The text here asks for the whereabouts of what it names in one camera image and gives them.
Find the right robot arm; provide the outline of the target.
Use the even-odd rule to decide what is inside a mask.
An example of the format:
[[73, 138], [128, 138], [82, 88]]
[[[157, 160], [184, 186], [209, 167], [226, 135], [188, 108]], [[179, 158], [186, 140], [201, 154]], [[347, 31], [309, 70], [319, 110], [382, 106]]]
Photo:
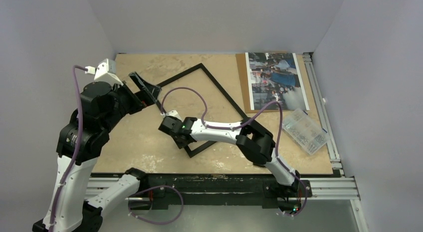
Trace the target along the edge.
[[279, 152], [273, 134], [253, 118], [239, 122], [220, 123], [201, 118], [181, 120], [177, 111], [166, 113], [159, 131], [170, 136], [181, 149], [190, 143], [213, 141], [235, 145], [250, 162], [266, 167], [288, 196], [300, 188], [299, 175]]

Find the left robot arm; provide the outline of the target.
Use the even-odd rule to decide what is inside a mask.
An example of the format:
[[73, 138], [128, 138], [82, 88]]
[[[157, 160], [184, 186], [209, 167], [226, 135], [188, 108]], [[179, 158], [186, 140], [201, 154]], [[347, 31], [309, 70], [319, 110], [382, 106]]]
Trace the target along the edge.
[[85, 198], [92, 170], [112, 129], [126, 115], [157, 103], [159, 86], [135, 72], [130, 73], [130, 78], [138, 92], [132, 92], [126, 83], [112, 85], [103, 81], [76, 90], [77, 108], [59, 133], [53, 197], [46, 216], [33, 224], [34, 232], [96, 232], [106, 214], [121, 200], [148, 192], [147, 174], [130, 168], [98, 197]]

